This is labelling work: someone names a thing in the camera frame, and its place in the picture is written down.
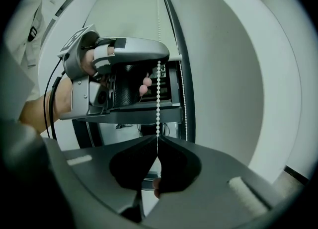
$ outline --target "black frame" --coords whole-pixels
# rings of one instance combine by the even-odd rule
[[[188,141],[195,143],[195,102],[194,102],[194,91],[193,91],[193,82],[192,82],[192,72],[190,66],[190,60],[188,55],[187,45],[185,43],[185,39],[183,36],[181,24],[179,22],[178,16],[174,10],[173,4],[171,0],[164,0],[167,9],[170,9],[169,18],[170,22],[174,23],[174,37],[175,40],[178,41],[179,46],[179,53],[182,55],[182,74],[183,74],[183,82],[184,82],[184,93],[185,93],[185,100],[186,100],[186,109],[187,109],[187,130],[188,130]],[[178,77],[181,80],[181,72],[178,69]],[[180,98],[181,98],[181,106],[184,110],[184,100],[183,100],[183,93],[182,89],[180,91]],[[185,135],[185,122],[181,123],[181,139],[186,140]]]
[[[2,12],[2,22],[0,24],[0,30],[3,34],[3,31],[6,27],[6,23],[9,21],[12,13],[15,10],[15,7],[18,5],[20,0],[4,0],[2,2],[2,7],[5,11]],[[300,0],[303,3],[303,6],[311,16],[316,29],[317,25],[317,11],[316,11],[316,4],[314,4],[313,0]],[[3,180],[7,180],[6,182],[13,182],[12,175],[7,174],[5,168],[3,167],[3,161],[1,161],[1,171],[4,171]],[[318,186],[318,168],[316,167],[312,178],[310,179],[309,183],[306,185],[303,192],[297,197],[296,200],[291,201],[289,203],[285,203],[282,206],[278,207],[276,212],[273,214],[271,218],[271,223],[262,224],[262,220],[254,220],[251,223],[248,223],[241,228],[283,228],[287,225],[295,225],[295,223],[301,224],[303,227],[311,227],[312,225],[316,224],[316,200],[318,200],[318,193],[317,193],[317,186]],[[17,201],[14,196],[16,196],[18,192],[15,192],[15,189],[8,189],[7,192],[2,193],[7,197],[12,197],[12,201]],[[25,213],[30,215],[34,215],[32,213],[32,208],[30,210],[25,210]],[[4,207],[4,218],[12,218],[12,214],[8,214]]]

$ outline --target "person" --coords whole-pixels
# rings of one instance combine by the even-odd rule
[[[42,0],[21,0],[3,36],[3,40],[13,58],[35,84],[23,107],[19,120],[23,124],[32,126],[38,133],[46,130],[43,110],[44,96],[40,96],[37,80],[38,59],[45,31],[41,2]],[[93,61],[93,57],[94,50],[89,50],[81,60],[82,68],[91,76],[95,74],[95,70],[90,64]],[[140,87],[140,96],[147,92],[147,87],[150,85],[151,79],[147,76]],[[49,91],[45,98],[48,126],[50,126],[50,121],[48,120],[50,93]],[[62,113],[71,110],[71,93],[72,82],[69,78],[65,78],[60,82],[55,94],[53,105],[54,122],[58,120]]]

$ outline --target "gray metal device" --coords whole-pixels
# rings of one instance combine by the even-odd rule
[[[141,182],[157,155],[160,200],[145,217]],[[237,228],[261,217],[254,214],[254,202],[266,208],[265,215],[282,201],[269,183],[233,157],[171,137],[159,137],[158,153],[154,135],[64,156],[68,162],[91,157],[71,165],[77,179],[109,209],[149,228]],[[236,177],[248,193],[230,186]]]
[[[94,49],[89,76],[81,60]],[[84,119],[120,111],[140,101],[139,86],[157,61],[165,64],[169,50],[161,42],[130,37],[99,37],[94,25],[77,31],[58,54],[67,76],[73,81],[72,110],[60,119]],[[107,75],[107,86],[100,83]]]

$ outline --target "sleeve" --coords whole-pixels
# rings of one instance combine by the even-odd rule
[[[4,42],[13,58],[20,65],[34,20],[42,0],[21,0],[4,32]]]

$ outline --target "white lab coat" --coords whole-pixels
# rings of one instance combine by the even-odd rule
[[[38,62],[45,31],[41,3],[42,0],[21,0],[3,36],[13,58],[34,82],[34,88],[27,100],[37,99],[40,96]],[[37,30],[37,33],[35,38],[29,42],[28,37],[32,27]]]

